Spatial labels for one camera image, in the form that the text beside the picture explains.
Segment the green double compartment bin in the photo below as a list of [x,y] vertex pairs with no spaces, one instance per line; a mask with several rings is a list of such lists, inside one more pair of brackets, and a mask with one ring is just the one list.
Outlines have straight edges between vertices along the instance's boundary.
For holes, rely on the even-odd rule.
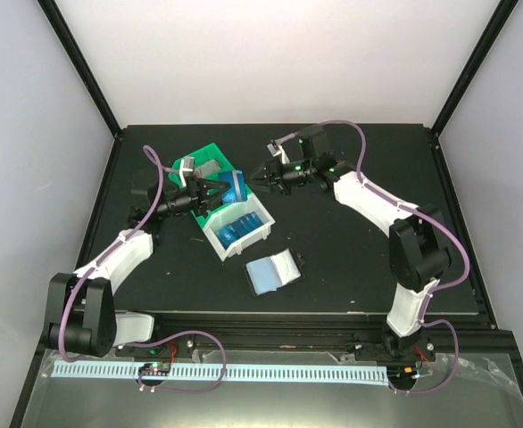
[[235,169],[222,150],[215,143],[191,152],[187,157],[194,159],[194,175],[197,178],[203,178],[210,181],[224,181],[225,179],[231,184],[229,191],[222,196],[222,205],[212,210],[206,216],[194,214],[198,225],[205,229],[207,222],[215,217],[216,213],[223,212],[231,204],[246,202],[253,191],[245,183],[241,170]]

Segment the blue credit card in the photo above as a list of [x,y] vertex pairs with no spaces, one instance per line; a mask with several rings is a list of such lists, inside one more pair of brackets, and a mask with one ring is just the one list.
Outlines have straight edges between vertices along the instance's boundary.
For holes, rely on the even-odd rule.
[[218,174],[220,182],[229,184],[229,189],[222,195],[224,204],[246,202],[248,191],[245,184],[244,174],[241,170],[224,171]]

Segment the white plastic card bin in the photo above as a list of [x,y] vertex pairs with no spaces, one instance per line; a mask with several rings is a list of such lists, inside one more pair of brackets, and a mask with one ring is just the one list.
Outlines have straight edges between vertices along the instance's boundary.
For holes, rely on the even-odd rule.
[[202,231],[219,259],[225,261],[266,240],[274,224],[261,200],[250,193],[245,202],[227,204],[213,212]]

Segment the clear sleeve card holder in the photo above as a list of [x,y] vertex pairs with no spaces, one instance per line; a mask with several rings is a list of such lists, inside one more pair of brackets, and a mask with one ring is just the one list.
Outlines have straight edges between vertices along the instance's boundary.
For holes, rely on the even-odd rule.
[[303,263],[290,248],[252,260],[244,265],[244,271],[254,296],[276,292],[304,279]]

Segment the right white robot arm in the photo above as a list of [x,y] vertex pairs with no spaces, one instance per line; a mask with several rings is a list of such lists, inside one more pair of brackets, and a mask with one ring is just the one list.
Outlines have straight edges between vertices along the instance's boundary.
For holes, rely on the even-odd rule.
[[444,234],[426,219],[439,215],[439,209],[397,200],[366,178],[360,178],[351,164],[336,160],[331,154],[288,163],[273,157],[254,170],[250,183],[265,192],[281,194],[290,194],[296,187],[318,185],[387,236],[389,267],[396,290],[386,318],[390,331],[382,336],[381,346],[392,359],[409,354],[414,348],[412,335],[421,328],[428,296],[452,261]]

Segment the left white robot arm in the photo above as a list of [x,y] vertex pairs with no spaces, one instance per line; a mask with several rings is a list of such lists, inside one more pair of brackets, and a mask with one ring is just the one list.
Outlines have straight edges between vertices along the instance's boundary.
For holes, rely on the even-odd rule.
[[154,317],[117,312],[114,294],[133,271],[154,253],[162,222],[192,212],[205,216],[219,208],[230,184],[189,178],[168,192],[164,180],[148,191],[147,208],[133,207],[128,227],[101,254],[72,273],[58,273],[48,286],[41,342],[67,362],[80,355],[104,357],[113,348],[139,347],[146,355],[161,354],[168,335]]

